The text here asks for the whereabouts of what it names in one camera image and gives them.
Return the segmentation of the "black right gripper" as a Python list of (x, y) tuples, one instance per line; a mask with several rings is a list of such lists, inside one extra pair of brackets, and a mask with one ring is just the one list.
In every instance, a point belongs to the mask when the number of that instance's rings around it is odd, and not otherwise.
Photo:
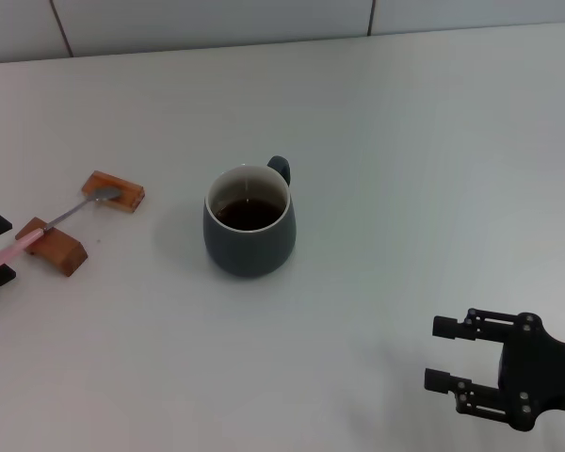
[(565, 412), (565, 343), (531, 313), (507, 315), (471, 308), (462, 321), (436, 315), (432, 335), (445, 339), (503, 342), (498, 389), (427, 368), (425, 389), (453, 394), (456, 411), (529, 431), (539, 415)]

